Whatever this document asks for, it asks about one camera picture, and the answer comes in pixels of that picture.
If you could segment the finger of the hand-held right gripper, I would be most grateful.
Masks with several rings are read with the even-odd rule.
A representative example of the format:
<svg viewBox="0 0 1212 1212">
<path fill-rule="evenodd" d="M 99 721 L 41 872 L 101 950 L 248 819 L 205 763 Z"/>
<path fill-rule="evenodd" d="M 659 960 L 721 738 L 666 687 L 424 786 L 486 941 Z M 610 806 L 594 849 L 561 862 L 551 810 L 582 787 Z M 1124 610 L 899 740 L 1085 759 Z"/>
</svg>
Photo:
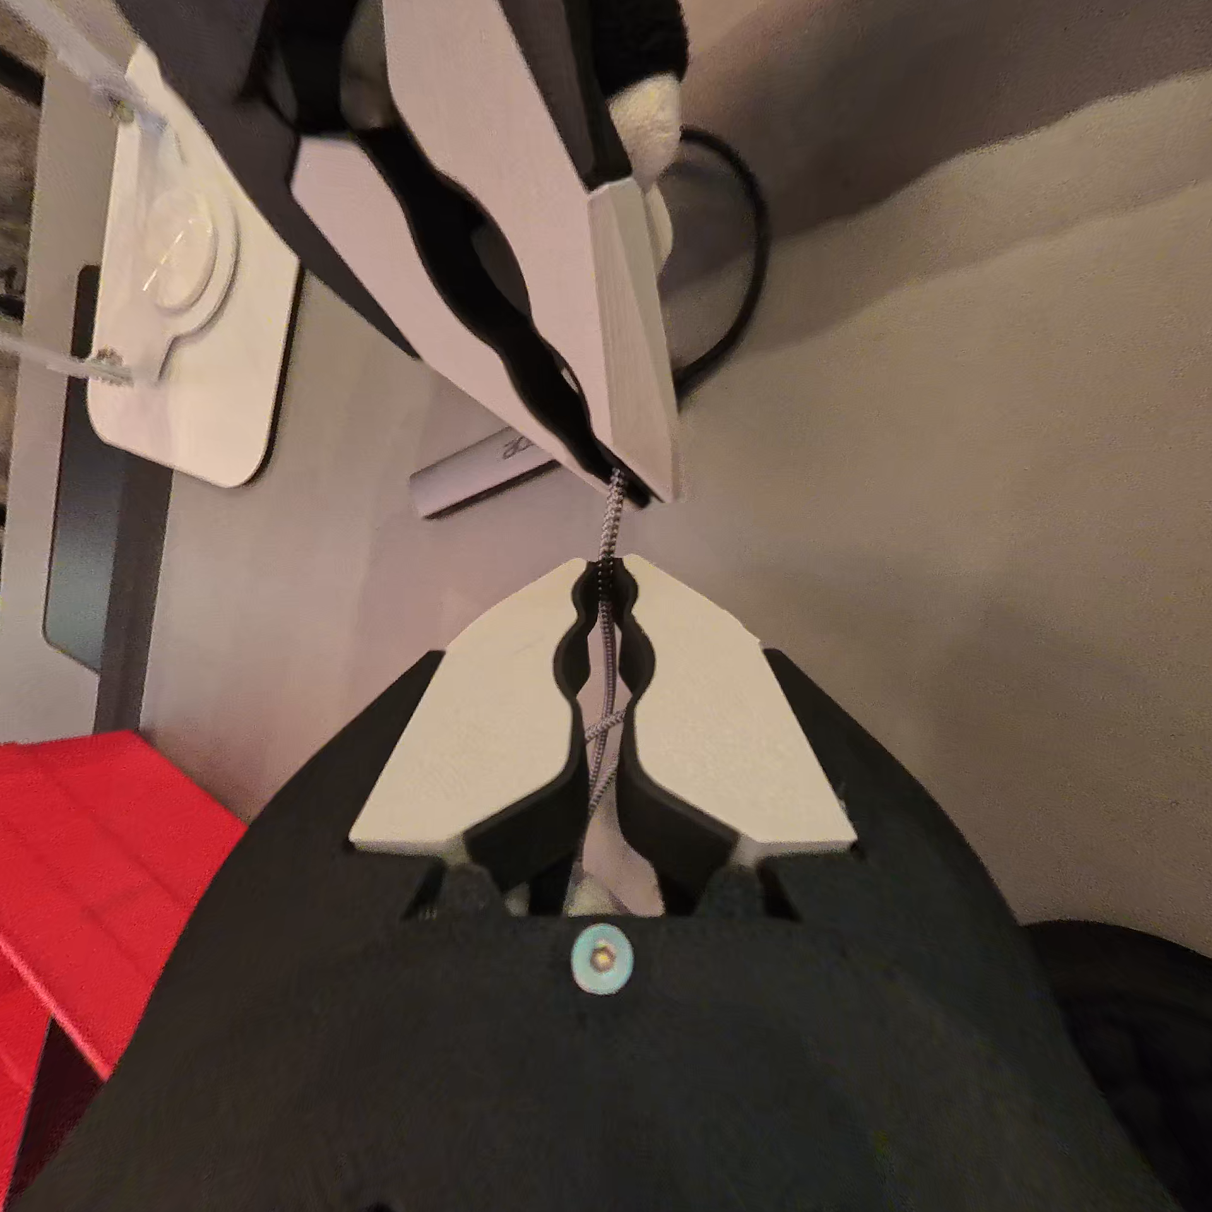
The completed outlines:
<svg viewBox="0 0 1212 1212">
<path fill-rule="evenodd" d="M 568 365 L 480 259 L 486 213 L 411 137 L 305 137 L 292 196 L 414 354 L 565 464 L 606 487 Z"/>
<path fill-rule="evenodd" d="M 387 74 L 428 166 L 493 222 L 525 288 L 523 418 L 586 480 L 681 493 L 678 411 L 644 194 L 575 3 L 383 3 Z"/>
</svg>

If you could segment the person's right hand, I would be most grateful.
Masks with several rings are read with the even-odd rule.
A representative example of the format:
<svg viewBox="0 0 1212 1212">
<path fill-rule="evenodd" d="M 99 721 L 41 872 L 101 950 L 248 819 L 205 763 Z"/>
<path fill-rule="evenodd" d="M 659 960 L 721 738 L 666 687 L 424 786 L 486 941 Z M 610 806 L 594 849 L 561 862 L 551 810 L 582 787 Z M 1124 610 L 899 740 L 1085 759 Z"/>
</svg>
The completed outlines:
<svg viewBox="0 0 1212 1212">
<path fill-rule="evenodd" d="M 632 176 L 644 198 L 657 273 L 674 247 L 673 223 L 659 182 L 677 160 L 682 143 L 682 91 L 682 83 L 673 73 L 661 73 L 624 88 L 608 102 Z"/>
</svg>

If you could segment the grey usb hub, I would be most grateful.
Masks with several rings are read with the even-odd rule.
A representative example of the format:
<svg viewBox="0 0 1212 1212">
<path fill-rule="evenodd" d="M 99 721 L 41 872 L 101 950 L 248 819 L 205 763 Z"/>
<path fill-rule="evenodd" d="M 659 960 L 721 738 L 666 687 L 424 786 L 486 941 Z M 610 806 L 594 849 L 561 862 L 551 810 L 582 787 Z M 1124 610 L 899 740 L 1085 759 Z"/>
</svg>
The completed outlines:
<svg viewBox="0 0 1212 1212">
<path fill-rule="evenodd" d="M 664 213 L 653 220 L 662 259 L 657 286 L 669 349 L 677 408 L 720 372 L 750 331 L 769 276 L 773 230 L 759 179 L 724 138 L 695 127 L 681 133 L 672 165 L 654 190 Z M 413 473 L 409 489 L 421 518 L 447 517 L 560 470 L 561 464 L 522 432 L 488 432 L 481 407 L 455 420 L 431 416 L 424 445 L 451 446 L 460 426 L 461 450 Z"/>
</svg>

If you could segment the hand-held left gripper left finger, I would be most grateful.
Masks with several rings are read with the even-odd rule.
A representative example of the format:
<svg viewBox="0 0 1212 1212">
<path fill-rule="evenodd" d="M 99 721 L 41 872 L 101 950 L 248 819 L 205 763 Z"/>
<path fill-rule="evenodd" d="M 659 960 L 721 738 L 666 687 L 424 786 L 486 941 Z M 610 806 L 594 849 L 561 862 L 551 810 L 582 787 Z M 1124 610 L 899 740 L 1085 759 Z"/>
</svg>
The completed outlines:
<svg viewBox="0 0 1212 1212">
<path fill-rule="evenodd" d="M 355 820 L 361 853 L 470 864 L 503 893 L 570 864 L 590 816 L 597 569 L 572 559 L 481 614 L 432 677 Z"/>
</svg>

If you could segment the grey braided cable silver plug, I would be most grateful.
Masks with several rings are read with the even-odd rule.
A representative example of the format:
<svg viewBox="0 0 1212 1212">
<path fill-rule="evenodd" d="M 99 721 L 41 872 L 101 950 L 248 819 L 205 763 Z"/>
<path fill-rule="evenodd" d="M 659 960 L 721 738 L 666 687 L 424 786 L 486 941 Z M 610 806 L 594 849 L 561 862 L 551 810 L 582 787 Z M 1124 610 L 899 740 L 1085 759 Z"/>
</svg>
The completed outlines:
<svg viewBox="0 0 1212 1212">
<path fill-rule="evenodd" d="M 618 546 L 628 501 L 629 478 L 615 469 L 608 492 L 601 525 L 597 567 L 597 628 L 601 642 L 602 703 L 599 720 L 585 732 L 589 761 L 587 812 L 594 817 L 615 778 L 614 767 L 608 768 L 610 738 L 620 727 L 619 695 L 619 628 L 615 617 L 615 574 Z"/>
</svg>

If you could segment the dark cloth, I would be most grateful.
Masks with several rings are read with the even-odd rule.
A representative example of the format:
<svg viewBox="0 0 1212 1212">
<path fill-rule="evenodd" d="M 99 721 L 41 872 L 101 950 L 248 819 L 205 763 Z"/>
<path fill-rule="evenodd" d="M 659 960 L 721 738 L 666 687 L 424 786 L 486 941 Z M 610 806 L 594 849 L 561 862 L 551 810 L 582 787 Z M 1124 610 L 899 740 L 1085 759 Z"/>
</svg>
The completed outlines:
<svg viewBox="0 0 1212 1212">
<path fill-rule="evenodd" d="M 1210 1205 L 1211 960 L 1085 921 L 1025 929 L 1095 1084 L 1159 1179 Z"/>
</svg>

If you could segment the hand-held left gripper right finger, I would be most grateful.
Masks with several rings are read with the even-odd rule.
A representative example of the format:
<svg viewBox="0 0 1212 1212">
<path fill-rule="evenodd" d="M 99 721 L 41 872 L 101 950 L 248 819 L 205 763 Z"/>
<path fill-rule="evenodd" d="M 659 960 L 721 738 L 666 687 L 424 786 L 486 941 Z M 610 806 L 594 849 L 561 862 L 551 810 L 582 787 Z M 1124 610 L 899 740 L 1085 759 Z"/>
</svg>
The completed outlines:
<svg viewBox="0 0 1212 1212">
<path fill-rule="evenodd" d="M 615 565 L 618 670 L 629 694 L 618 825 L 663 891 L 719 872 L 844 854 L 854 825 L 780 686 L 735 615 L 629 555 Z"/>
</svg>

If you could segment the red plastic bin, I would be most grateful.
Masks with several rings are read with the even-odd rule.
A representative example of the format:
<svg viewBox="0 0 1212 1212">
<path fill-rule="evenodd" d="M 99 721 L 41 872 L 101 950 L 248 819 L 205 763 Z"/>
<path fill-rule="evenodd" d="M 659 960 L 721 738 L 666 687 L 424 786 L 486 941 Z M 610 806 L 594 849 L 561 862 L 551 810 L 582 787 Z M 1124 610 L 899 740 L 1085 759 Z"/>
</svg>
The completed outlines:
<svg viewBox="0 0 1212 1212">
<path fill-rule="evenodd" d="M 51 1023 L 109 1079 L 244 834 L 135 733 L 3 744 L 3 1175 Z"/>
</svg>

